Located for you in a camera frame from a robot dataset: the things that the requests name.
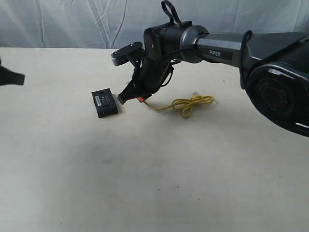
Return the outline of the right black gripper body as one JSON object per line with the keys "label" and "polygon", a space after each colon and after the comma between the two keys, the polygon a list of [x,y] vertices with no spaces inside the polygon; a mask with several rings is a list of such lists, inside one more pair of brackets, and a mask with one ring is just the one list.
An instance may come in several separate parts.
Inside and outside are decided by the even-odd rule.
{"label": "right black gripper body", "polygon": [[173,72],[172,55],[160,53],[134,52],[129,61],[134,65],[132,79],[129,82],[130,97],[150,97],[163,85]]}

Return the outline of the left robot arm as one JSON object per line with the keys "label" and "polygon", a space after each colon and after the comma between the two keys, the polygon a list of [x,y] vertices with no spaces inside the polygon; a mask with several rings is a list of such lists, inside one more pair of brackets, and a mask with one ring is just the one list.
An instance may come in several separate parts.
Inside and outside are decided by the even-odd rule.
{"label": "left robot arm", "polygon": [[17,72],[13,72],[2,66],[0,61],[0,86],[6,85],[18,85],[23,86],[25,81],[25,75]]}

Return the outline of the right robot arm Piper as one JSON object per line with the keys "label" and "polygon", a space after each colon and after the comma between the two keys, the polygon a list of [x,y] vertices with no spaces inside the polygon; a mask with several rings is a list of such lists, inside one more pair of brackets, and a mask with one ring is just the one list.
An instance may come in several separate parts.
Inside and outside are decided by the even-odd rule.
{"label": "right robot arm Piper", "polygon": [[132,63],[120,103],[145,100],[166,83],[182,61],[237,67],[240,86],[267,119],[290,132],[309,134],[309,36],[302,32],[211,34],[181,21],[170,1],[161,3],[169,22],[144,31],[144,41],[112,53],[115,66]]}

